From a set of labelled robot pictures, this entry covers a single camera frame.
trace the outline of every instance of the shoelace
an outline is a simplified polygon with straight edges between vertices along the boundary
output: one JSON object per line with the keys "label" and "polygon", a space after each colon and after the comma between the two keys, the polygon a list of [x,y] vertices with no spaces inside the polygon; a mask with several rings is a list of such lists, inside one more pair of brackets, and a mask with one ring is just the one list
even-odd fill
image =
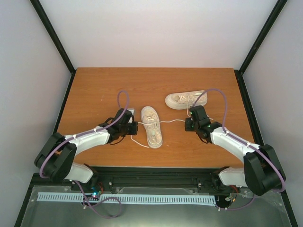
{"label": "shoelace", "polygon": [[[155,123],[171,123],[171,122],[175,122],[175,121],[180,121],[180,122],[185,122],[184,120],[181,120],[181,119],[175,119],[175,120],[171,120],[169,122],[167,121],[160,121],[160,122],[155,122]],[[149,124],[146,124],[146,123],[143,123],[143,122],[138,122],[139,124],[143,124],[143,125],[149,125]],[[139,144],[140,146],[142,147],[145,147],[145,148],[150,148],[149,146],[145,146],[139,142],[137,142],[136,140],[133,139],[133,136],[131,136],[131,140],[134,141],[136,144]]]}
{"label": "shoelace", "polygon": [[180,100],[181,101],[190,101],[190,102],[192,102],[192,103],[194,103],[195,102],[195,99],[194,99],[194,97],[195,96],[199,96],[201,93],[195,93],[193,96],[189,96],[189,94],[184,94],[184,95],[179,95],[179,98],[180,98]]}
{"label": "shoelace", "polygon": [[152,116],[146,117],[146,121],[148,123],[149,122],[151,123],[150,125],[147,126],[149,128],[149,130],[155,131],[155,135],[152,133],[152,136],[156,136],[156,130],[155,130],[155,128],[158,126],[159,123],[156,121],[155,114],[152,114]]}

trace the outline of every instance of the black metal frame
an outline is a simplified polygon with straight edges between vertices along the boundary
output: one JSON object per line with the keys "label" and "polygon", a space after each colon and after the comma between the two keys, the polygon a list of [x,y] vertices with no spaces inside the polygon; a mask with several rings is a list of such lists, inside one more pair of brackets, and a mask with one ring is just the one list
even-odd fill
{"label": "black metal frame", "polygon": [[[38,16],[40,17],[42,23],[44,24],[47,32],[49,33],[51,39],[53,40],[56,48],[58,49],[63,61],[65,62],[67,68],[71,72],[71,79],[59,112],[59,116],[54,128],[54,132],[57,131],[60,119],[67,101],[67,97],[69,95],[69,91],[71,89],[71,85],[73,79],[75,77],[76,70],[74,69],[67,53],[65,52],[51,22],[49,21],[41,3],[39,0],[30,0],[33,4]],[[270,13],[267,21],[265,22],[263,28],[261,29],[256,41],[254,42],[252,48],[250,49],[247,57],[245,58],[241,68],[239,70],[235,70],[235,77],[238,82],[239,90],[241,93],[241,97],[244,103],[245,111],[248,117],[248,121],[250,124],[250,129],[254,138],[255,143],[259,145],[263,145],[263,139],[260,133],[260,129],[258,127],[258,123],[250,102],[250,98],[245,86],[245,82],[243,79],[243,75],[250,62],[252,61],[254,55],[257,50],[261,46],[263,40],[266,35],[270,31],[273,23],[277,19],[279,13],[283,9],[287,0],[278,0],[276,5],[274,6],[272,12]],[[199,190],[198,183],[201,178],[207,178],[215,169],[184,169],[184,168],[132,168],[132,167],[96,167],[97,171],[104,173],[106,178],[106,182],[111,182],[111,186],[107,184],[106,189],[112,190],[113,187],[123,187],[123,186],[136,186],[138,182],[140,186],[153,186],[153,187],[181,187],[181,188],[197,188]],[[54,185],[48,179],[42,179],[38,176],[38,174],[34,174],[32,181],[29,185],[27,194],[25,196],[23,205],[21,207],[19,216],[17,218],[15,227],[21,226],[23,216],[25,214],[28,200],[30,194],[32,192],[33,186],[35,185]],[[64,181],[62,184],[55,185],[70,185],[72,184],[69,181]],[[281,193],[282,199],[284,201],[287,214],[290,218],[290,222],[293,227],[297,227],[298,224],[295,220],[294,213],[292,207],[290,205],[288,196],[286,191]]]}

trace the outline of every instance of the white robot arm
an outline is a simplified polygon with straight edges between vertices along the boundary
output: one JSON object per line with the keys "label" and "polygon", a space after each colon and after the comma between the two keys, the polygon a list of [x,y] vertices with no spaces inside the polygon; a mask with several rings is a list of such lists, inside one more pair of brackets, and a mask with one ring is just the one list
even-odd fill
{"label": "white robot arm", "polygon": [[[120,109],[114,118],[109,118],[105,123],[78,135],[62,136],[54,133],[36,157],[35,165],[42,168],[43,175],[53,182],[62,182],[67,179],[87,183],[94,173],[88,166],[74,163],[74,157],[89,148],[110,144],[120,137],[123,139],[126,135],[136,135],[138,122],[134,121],[134,109],[126,110],[123,115],[122,113],[123,109]],[[110,120],[114,122],[120,116],[121,118],[116,123],[107,129],[102,129],[109,126]],[[44,163],[54,149],[63,143],[64,145],[58,150],[59,153],[55,153]]]}
{"label": "white robot arm", "polygon": [[244,168],[224,167],[214,175],[217,179],[213,183],[218,191],[221,185],[236,185],[248,187],[260,196],[281,187],[281,178],[285,180],[285,174],[270,145],[250,143],[224,129],[220,123],[211,123],[202,106],[191,107],[190,113],[191,118],[185,120],[185,131],[196,132],[202,142],[218,145],[244,163]]}

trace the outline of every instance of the cable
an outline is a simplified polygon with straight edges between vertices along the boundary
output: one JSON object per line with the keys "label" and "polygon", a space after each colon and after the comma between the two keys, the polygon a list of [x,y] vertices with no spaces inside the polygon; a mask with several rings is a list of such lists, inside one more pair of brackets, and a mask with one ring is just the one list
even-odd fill
{"label": "cable", "polygon": [[102,182],[99,182],[97,185],[100,187],[100,189],[101,189],[101,195],[102,195],[103,192],[104,192],[103,183],[102,183]]}
{"label": "cable", "polygon": [[[143,124],[143,125],[151,125],[151,124],[155,124],[155,123],[171,123],[171,122],[175,122],[175,121],[180,121],[180,122],[185,122],[184,120],[181,120],[181,119],[175,119],[175,120],[171,120],[171,121],[159,121],[159,122],[153,122],[153,123],[149,123],[149,124],[146,124],[146,123],[143,123],[143,122],[138,122],[139,124]],[[139,144],[140,146],[144,147],[144,148],[150,148],[149,146],[146,146],[146,145],[143,145],[141,143],[139,143],[138,141],[135,141],[133,139],[133,136],[131,136],[131,140],[134,141],[136,144]]]}
{"label": "cable", "polygon": [[283,192],[285,190],[285,181],[283,179],[283,176],[280,174],[279,170],[275,167],[275,165],[261,152],[259,151],[258,149],[256,149],[255,147],[253,147],[252,145],[248,144],[247,142],[235,137],[234,135],[231,135],[229,134],[229,131],[226,130],[225,128],[225,120],[226,120],[226,115],[227,115],[227,98],[226,98],[226,95],[224,94],[223,91],[217,89],[217,88],[210,88],[210,89],[207,89],[205,90],[204,92],[202,92],[202,94],[199,95],[199,97],[196,99],[196,101],[194,102],[193,106],[195,106],[195,104],[197,103],[197,101],[199,100],[199,98],[204,95],[206,92],[208,91],[218,91],[220,92],[222,95],[223,95],[223,98],[224,98],[224,101],[225,101],[225,110],[224,110],[224,116],[223,116],[223,121],[222,121],[222,128],[223,128],[223,131],[226,133],[226,135],[228,135],[229,137],[235,139],[236,141],[238,141],[239,143],[243,144],[243,145],[246,145],[248,146],[249,148],[253,149],[254,151],[256,151],[262,158],[264,158],[265,161],[267,161],[267,163],[272,167],[272,169],[275,171],[275,173],[278,175],[280,181],[281,181],[281,189],[279,190],[276,190],[274,189],[274,191],[276,192]]}
{"label": "cable", "polygon": [[121,90],[119,91],[118,95],[117,95],[117,102],[118,102],[118,105],[119,107],[121,108],[121,105],[120,105],[120,102],[119,102],[119,98],[120,98],[120,95],[121,93],[124,92],[126,94],[126,105],[125,105],[125,108],[123,109],[122,113],[120,114],[120,116],[117,117],[117,119],[113,122],[111,122],[109,125],[105,126],[105,127],[101,127],[99,129],[97,129],[96,131],[94,131],[93,129],[92,130],[89,130],[89,131],[85,131],[85,132],[81,132],[79,134],[76,134],[74,135],[73,137],[69,138],[69,139],[66,139],[65,141],[63,141],[62,143],[60,143],[57,147],[55,147],[54,150],[52,150],[52,152],[46,157],[46,159],[44,160],[44,162],[42,163],[41,167],[40,167],[40,171],[39,171],[39,175],[41,178],[48,178],[47,176],[44,176],[43,175],[43,169],[46,165],[46,163],[49,161],[49,159],[54,155],[54,153],[59,150],[64,144],[66,144],[67,142],[75,139],[76,137],[81,137],[81,136],[85,136],[85,135],[88,135],[88,134],[93,134],[93,133],[96,133],[96,132],[99,132],[101,130],[104,130],[104,129],[107,129],[109,128],[110,126],[112,126],[113,124],[115,124],[117,121],[120,120],[120,118],[123,116],[123,114],[125,113],[125,111],[127,110],[128,108],[128,104],[129,104],[129,96],[128,96],[128,93],[127,91],[125,90]]}
{"label": "cable", "polygon": [[[98,214],[100,217],[106,218],[106,219],[112,219],[112,218],[118,217],[118,216],[121,214],[121,212],[122,212],[122,203],[121,203],[121,201],[120,201],[117,197],[108,197],[108,198],[106,198],[106,199],[104,199],[104,200],[98,202],[98,203],[95,204],[95,205],[91,205],[91,203],[89,202],[89,199],[88,199],[88,197],[86,196],[86,194],[85,194],[85,192],[84,192],[84,190],[83,190],[81,184],[80,184],[78,181],[73,181],[73,182],[75,182],[75,183],[79,186],[80,191],[81,191],[81,193],[83,194],[83,197],[84,197],[83,203],[86,201],[86,203],[87,203],[87,205],[89,206],[89,208],[91,208],[91,210],[92,210],[93,212],[95,212],[96,214]],[[111,199],[116,200],[116,201],[120,204],[120,210],[119,210],[119,212],[118,212],[117,214],[115,214],[115,215],[113,215],[113,216],[104,216],[104,215],[102,215],[102,214],[99,214],[99,213],[94,209],[94,207],[99,206],[99,205],[101,205],[102,203],[104,203],[105,201],[111,200]]]}
{"label": "cable", "polygon": [[187,110],[186,110],[186,114],[187,114],[188,117],[191,118],[191,116],[188,114],[188,111],[189,111],[189,95],[187,95],[187,96],[188,96],[188,99],[187,99]]}
{"label": "cable", "polygon": [[246,207],[248,207],[249,205],[251,205],[251,204],[253,203],[253,201],[255,200],[255,198],[256,198],[256,195],[254,195],[254,196],[252,197],[251,201],[249,201],[249,203],[247,203],[247,204],[244,205],[244,206],[237,207],[237,208],[229,208],[229,209],[225,209],[225,210],[226,210],[226,211],[241,210],[241,209],[246,208]]}
{"label": "cable", "polygon": [[[93,197],[93,196],[90,196],[90,197],[87,197],[88,199],[100,199],[100,197]],[[88,206],[87,204],[85,204],[85,200],[83,199],[83,202],[80,202],[80,204],[83,206],[83,209],[86,209],[86,206]]]}
{"label": "cable", "polygon": [[238,189],[235,186],[233,186],[233,185],[230,185],[230,187],[233,188],[236,191],[236,196],[234,198],[234,199],[236,199],[237,196],[238,196]]}

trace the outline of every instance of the white cable tray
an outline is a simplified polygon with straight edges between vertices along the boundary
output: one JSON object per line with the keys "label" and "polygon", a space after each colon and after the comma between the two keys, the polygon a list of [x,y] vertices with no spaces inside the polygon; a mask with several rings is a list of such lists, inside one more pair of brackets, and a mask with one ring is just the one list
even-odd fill
{"label": "white cable tray", "polygon": [[[108,197],[118,198],[122,204],[191,204],[214,206],[215,198],[212,195],[129,195],[129,194],[102,194],[100,199],[89,199],[90,202],[99,202]],[[56,201],[56,202],[83,202],[82,193],[65,192],[38,192],[37,201]],[[114,199],[104,203],[118,203]]]}

